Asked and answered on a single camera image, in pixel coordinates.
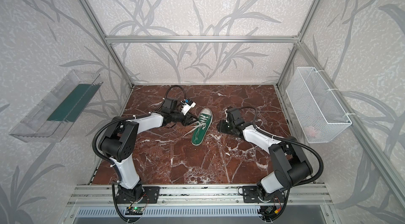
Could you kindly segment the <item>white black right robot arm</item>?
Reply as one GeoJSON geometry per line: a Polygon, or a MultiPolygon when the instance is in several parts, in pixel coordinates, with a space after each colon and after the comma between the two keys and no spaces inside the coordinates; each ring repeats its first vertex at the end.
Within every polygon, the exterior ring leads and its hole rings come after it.
{"type": "Polygon", "coordinates": [[[257,183],[255,192],[247,193],[250,198],[244,200],[246,203],[267,203],[274,197],[284,199],[282,191],[313,181],[308,178],[313,168],[304,152],[307,146],[297,142],[295,138],[277,137],[248,122],[236,124],[221,120],[217,129],[221,133],[242,138],[260,147],[271,157],[272,172],[257,183]]]}

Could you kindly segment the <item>green canvas sneaker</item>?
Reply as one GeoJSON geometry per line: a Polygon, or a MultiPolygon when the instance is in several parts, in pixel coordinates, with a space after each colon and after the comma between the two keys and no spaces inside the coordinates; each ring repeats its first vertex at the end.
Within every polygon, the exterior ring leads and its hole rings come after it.
{"type": "Polygon", "coordinates": [[[199,146],[204,138],[205,135],[211,126],[213,121],[213,113],[209,108],[203,108],[198,116],[198,124],[195,127],[192,135],[192,144],[194,146],[199,146]]]}

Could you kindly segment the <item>white shoelace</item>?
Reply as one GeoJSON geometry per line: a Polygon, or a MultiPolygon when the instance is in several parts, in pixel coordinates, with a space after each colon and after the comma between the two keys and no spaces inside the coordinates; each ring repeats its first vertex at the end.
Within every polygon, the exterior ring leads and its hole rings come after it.
{"type": "Polygon", "coordinates": [[[194,132],[194,131],[197,130],[197,129],[200,129],[200,128],[204,129],[205,127],[206,127],[206,122],[197,121],[197,122],[196,122],[196,125],[194,125],[194,127],[192,128],[192,130],[189,131],[189,132],[187,132],[184,136],[186,136],[186,135],[188,135],[188,134],[194,132]]]}

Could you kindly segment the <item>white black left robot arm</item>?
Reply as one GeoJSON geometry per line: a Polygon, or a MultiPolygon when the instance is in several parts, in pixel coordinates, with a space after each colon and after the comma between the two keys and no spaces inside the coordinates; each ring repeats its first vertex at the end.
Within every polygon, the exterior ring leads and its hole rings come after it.
{"type": "Polygon", "coordinates": [[[92,141],[93,152],[111,164],[116,171],[119,196],[126,202],[136,202],[144,196],[141,179],[132,158],[137,135],[171,122],[189,126],[197,122],[197,117],[178,111],[150,112],[133,118],[115,117],[95,134],[92,141]]]}

